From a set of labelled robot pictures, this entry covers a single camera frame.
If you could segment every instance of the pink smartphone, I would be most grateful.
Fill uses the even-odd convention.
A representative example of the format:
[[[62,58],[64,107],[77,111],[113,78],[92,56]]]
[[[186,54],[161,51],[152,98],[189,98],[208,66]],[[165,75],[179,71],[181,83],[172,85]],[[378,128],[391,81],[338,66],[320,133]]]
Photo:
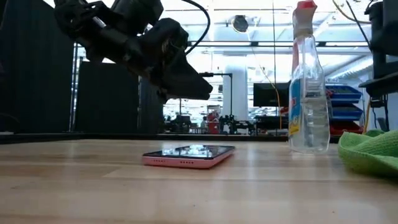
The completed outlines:
[[[232,155],[234,151],[234,146],[192,145],[146,153],[142,161],[149,166],[209,169]]]

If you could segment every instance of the wooden tabletop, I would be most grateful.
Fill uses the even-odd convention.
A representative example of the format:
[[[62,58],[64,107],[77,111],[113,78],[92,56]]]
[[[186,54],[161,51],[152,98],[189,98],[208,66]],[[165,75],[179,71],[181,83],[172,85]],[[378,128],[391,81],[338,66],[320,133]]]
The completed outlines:
[[[235,145],[211,170],[147,167],[141,155]],[[64,141],[0,145],[0,223],[398,223],[398,185],[287,143]]]

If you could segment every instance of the plastic spray bottle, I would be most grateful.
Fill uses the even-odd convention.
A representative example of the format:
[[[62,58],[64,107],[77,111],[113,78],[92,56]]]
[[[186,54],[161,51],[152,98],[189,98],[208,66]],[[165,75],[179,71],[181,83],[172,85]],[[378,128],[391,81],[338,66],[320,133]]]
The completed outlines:
[[[313,0],[300,1],[293,13],[293,67],[289,91],[289,146],[293,151],[311,154],[326,152],[330,140],[325,77],[312,29],[317,7]]]

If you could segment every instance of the phone screen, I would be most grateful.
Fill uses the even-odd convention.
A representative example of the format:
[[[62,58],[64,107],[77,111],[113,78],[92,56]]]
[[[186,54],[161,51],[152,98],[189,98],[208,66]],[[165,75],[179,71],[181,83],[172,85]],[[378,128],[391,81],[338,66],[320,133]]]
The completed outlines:
[[[212,159],[232,149],[234,149],[233,146],[192,145],[175,149],[163,149],[158,152],[145,154],[145,156]]]

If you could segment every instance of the blue storage bin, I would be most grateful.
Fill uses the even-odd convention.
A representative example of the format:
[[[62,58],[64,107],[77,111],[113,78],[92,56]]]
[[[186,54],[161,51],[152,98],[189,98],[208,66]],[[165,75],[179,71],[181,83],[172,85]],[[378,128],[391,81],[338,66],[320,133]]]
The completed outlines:
[[[349,103],[359,103],[362,93],[350,86],[327,85],[327,90],[333,92],[330,97],[333,105],[343,105]]]
[[[341,105],[333,107],[332,121],[359,121],[363,110],[354,105]]]

